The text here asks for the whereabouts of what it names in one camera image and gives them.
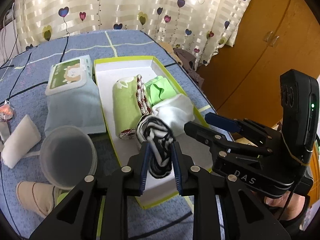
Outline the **person right hand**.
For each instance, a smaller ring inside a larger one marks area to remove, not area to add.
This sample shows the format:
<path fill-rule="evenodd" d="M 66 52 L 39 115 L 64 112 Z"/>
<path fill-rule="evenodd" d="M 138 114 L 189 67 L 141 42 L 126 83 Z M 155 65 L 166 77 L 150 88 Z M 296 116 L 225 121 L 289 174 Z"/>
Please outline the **person right hand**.
<path fill-rule="evenodd" d="M 271 207 L 271 211 L 273 212 L 274 217 L 278 218 L 280 216 L 281 211 L 283 210 L 290 192 L 287 191 L 280 198 L 272 199 L 265 197 L 264 203 Z M 309 207 L 310 197 L 309 196 L 300 196 L 294 193 L 290 199 L 290 202 L 286 206 L 281 220 L 292 220 L 298 217 L 300 214 L 304 213 L 304 211 Z"/>

